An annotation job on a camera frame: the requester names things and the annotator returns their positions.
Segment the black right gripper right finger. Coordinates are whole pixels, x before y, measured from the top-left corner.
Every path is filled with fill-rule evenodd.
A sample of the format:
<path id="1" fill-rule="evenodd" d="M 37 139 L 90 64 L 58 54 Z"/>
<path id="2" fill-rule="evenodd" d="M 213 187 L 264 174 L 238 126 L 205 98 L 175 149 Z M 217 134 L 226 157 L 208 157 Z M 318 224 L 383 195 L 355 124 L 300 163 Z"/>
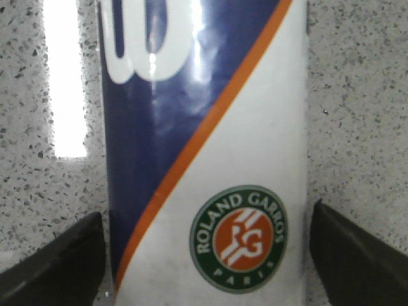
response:
<path id="1" fill-rule="evenodd" d="M 322 201 L 312 213 L 310 253 L 332 305 L 407 305 L 407 256 Z"/>

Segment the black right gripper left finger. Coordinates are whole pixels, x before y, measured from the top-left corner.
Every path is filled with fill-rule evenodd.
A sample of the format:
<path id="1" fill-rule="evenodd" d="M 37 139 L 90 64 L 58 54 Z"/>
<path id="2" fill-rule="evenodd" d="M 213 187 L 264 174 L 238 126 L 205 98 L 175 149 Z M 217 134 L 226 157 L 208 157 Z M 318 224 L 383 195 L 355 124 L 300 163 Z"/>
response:
<path id="1" fill-rule="evenodd" d="M 105 265 L 102 216 L 93 212 L 1 274 L 1 305 L 92 305 Z"/>

